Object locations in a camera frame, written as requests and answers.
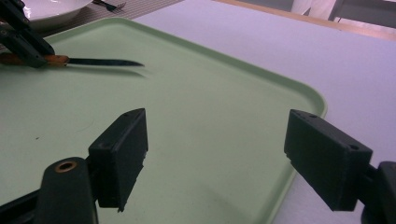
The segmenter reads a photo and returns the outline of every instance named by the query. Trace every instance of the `white surface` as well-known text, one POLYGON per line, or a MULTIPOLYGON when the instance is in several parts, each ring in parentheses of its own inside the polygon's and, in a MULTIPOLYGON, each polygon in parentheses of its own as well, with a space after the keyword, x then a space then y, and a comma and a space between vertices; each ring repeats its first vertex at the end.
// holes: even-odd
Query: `white surface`
POLYGON ((92 0, 23 0, 24 14, 36 30, 46 30, 71 21, 92 0))
MULTIPOLYGON (((135 21, 312 86, 328 103, 326 120, 375 151, 372 165, 396 161, 396 42, 209 0, 135 21)), ((331 212, 297 176, 275 223, 358 224, 360 216, 361 205, 331 212)))

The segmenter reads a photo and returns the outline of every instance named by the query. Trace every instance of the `woven placemat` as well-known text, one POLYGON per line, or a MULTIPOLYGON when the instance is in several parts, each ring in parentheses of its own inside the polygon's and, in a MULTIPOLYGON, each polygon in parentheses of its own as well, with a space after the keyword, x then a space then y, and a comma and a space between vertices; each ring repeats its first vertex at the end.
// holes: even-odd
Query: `woven placemat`
MULTIPOLYGON (((66 25, 41 33, 43 36, 53 35, 61 31, 65 31, 92 21, 97 21, 103 18, 123 17, 126 19, 135 19, 158 9, 169 7, 175 3, 182 2, 183 0, 127 0, 125 7, 116 13, 109 12, 105 7, 89 4, 84 7, 78 15, 66 25)), ((107 3, 116 6, 124 3, 125 0, 106 0, 107 3)))

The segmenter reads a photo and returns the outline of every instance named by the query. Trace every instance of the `fork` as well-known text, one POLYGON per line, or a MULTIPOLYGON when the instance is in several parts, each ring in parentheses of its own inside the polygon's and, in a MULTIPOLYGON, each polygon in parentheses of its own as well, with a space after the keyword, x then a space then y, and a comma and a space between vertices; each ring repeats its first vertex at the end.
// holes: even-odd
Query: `fork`
POLYGON ((122 9, 123 7, 125 7, 125 5, 126 5, 126 2, 124 2, 124 3, 122 3, 122 4, 119 4, 119 5, 117 5, 117 6, 110 5, 109 3, 106 3, 106 2, 104 2, 104 1, 102 1, 102 0, 93 0, 92 2, 93 2, 94 4, 96 4, 96 5, 105 6, 106 9, 107 9, 107 11, 111 11, 111 12, 119 11, 120 9, 122 9))

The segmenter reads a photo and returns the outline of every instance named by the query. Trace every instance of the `tray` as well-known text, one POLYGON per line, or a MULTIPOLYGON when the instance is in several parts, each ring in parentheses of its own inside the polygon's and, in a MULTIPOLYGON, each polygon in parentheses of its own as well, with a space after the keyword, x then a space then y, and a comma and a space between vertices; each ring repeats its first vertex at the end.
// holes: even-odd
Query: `tray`
POLYGON ((48 38, 57 54, 145 67, 0 65, 0 203, 39 188, 55 161, 85 158, 123 112, 145 107, 149 151, 125 211, 101 223, 269 223, 293 169, 289 110, 324 116, 310 87, 124 19, 48 38))

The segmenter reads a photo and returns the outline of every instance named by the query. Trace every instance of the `bowl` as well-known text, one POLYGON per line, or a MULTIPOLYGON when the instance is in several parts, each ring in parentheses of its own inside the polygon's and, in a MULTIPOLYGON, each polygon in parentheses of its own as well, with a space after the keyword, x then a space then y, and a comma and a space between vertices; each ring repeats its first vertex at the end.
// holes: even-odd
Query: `bowl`
POLYGON ((60 27, 77 16, 92 0, 23 0, 24 14, 34 30, 60 27))

